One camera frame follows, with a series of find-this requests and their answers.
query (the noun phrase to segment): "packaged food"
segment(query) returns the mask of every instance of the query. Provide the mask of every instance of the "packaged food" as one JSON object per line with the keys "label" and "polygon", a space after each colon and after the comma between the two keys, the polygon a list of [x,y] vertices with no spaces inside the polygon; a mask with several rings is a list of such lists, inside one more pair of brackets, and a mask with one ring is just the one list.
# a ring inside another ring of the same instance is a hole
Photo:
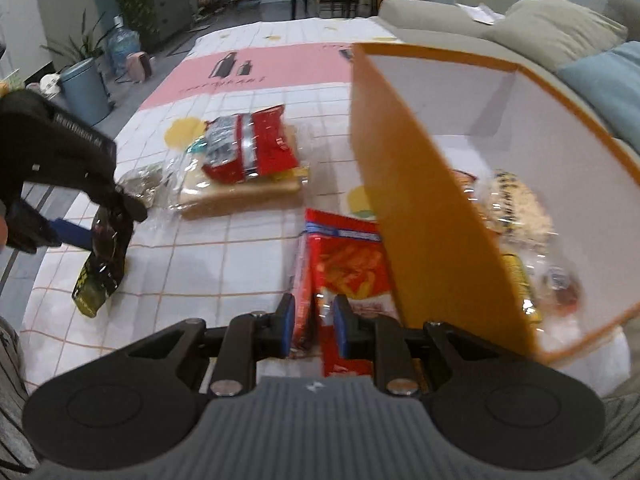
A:
{"label": "packaged food", "polygon": [[287,207],[302,206],[300,192],[308,182],[311,142],[300,130],[284,128],[287,145],[298,154],[299,166],[292,170],[257,176],[245,182],[222,184],[203,171],[206,161],[206,138],[197,139],[179,158],[165,168],[166,187],[162,190],[162,203],[169,209],[179,210],[185,218],[220,216],[246,208],[271,204],[274,200],[286,202]]}
{"label": "packaged food", "polygon": [[538,246],[546,244],[553,223],[540,200],[516,175],[498,170],[485,190],[490,228],[510,240]]}
{"label": "packaged food", "polygon": [[97,315],[124,278],[133,220],[125,214],[100,207],[91,231],[93,248],[71,294],[78,310],[87,317]]}
{"label": "packaged food", "polygon": [[162,172],[164,165],[162,162],[156,162],[127,171],[118,184],[122,189],[131,196],[136,197],[148,209],[154,204],[156,191],[162,182]]}
{"label": "packaged food", "polygon": [[453,176],[456,178],[456,180],[458,181],[462,189],[466,190],[467,188],[470,188],[471,191],[473,192],[474,184],[476,183],[476,180],[478,180],[478,178],[476,176],[473,176],[471,173],[467,173],[466,171],[460,171],[460,170],[452,170],[452,171],[453,171]]}
{"label": "packaged food", "polygon": [[298,249],[289,283],[289,291],[296,300],[296,315],[291,338],[293,357],[304,356],[313,337],[311,266],[306,233],[298,238]]}
{"label": "packaged food", "polygon": [[331,306],[337,294],[345,294],[356,314],[398,319],[378,229],[314,209],[306,210],[305,219],[324,374],[369,375],[370,362],[339,357]]}
{"label": "packaged food", "polygon": [[582,286],[574,265],[556,247],[552,247],[546,260],[536,287],[540,308],[558,317],[575,314],[580,309]]}
{"label": "packaged food", "polygon": [[221,184],[292,170],[298,160],[282,124],[284,105],[253,114],[218,117],[204,134],[202,170]]}
{"label": "packaged food", "polygon": [[542,322],[542,314],[537,308],[537,299],[531,286],[530,277],[522,264],[520,257],[515,252],[502,253],[502,262],[509,273],[511,281],[518,292],[518,302],[522,311],[532,324]]}

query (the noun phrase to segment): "black snack bag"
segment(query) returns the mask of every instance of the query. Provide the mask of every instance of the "black snack bag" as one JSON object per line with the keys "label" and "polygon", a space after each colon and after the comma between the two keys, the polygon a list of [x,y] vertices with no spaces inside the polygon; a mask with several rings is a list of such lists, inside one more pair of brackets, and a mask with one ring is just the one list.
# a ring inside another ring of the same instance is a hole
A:
{"label": "black snack bag", "polygon": [[78,310],[87,317],[98,314],[124,278],[133,219],[124,210],[108,210],[101,206],[95,214],[91,232],[93,249],[71,294]]}

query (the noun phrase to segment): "blue pillow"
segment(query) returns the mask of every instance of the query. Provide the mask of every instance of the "blue pillow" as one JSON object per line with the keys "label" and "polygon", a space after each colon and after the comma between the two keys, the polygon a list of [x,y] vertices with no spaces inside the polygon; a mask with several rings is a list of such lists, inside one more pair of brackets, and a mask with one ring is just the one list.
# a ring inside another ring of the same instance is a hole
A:
{"label": "blue pillow", "polygon": [[640,41],[567,63],[556,75],[640,153]]}

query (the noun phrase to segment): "pink stripe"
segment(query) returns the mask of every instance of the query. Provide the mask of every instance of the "pink stripe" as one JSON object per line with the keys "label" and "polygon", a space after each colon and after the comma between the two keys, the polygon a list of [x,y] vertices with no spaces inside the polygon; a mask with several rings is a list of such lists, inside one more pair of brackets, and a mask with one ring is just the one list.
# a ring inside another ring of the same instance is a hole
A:
{"label": "pink stripe", "polygon": [[348,46],[348,43],[306,43],[244,48],[185,59],[140,109],[199,94],[348,83],[351,64],[340,53]]}

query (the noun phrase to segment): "metal screw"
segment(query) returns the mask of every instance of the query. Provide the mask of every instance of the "metal screw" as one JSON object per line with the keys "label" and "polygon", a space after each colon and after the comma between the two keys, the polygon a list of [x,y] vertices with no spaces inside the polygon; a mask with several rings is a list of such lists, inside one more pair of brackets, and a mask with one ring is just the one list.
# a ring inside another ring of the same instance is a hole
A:
{"label": "metal screw", "polygon": [[408,397],[418,391],[418,383],[411,379],[393,379],[386,384],[386,389],[394,395]]}
{"label": "metal screw", "polygon": [[222,379],[211,384],[211,391],[219,397],[235,397],[242,391],[242,384],[233,379]]}

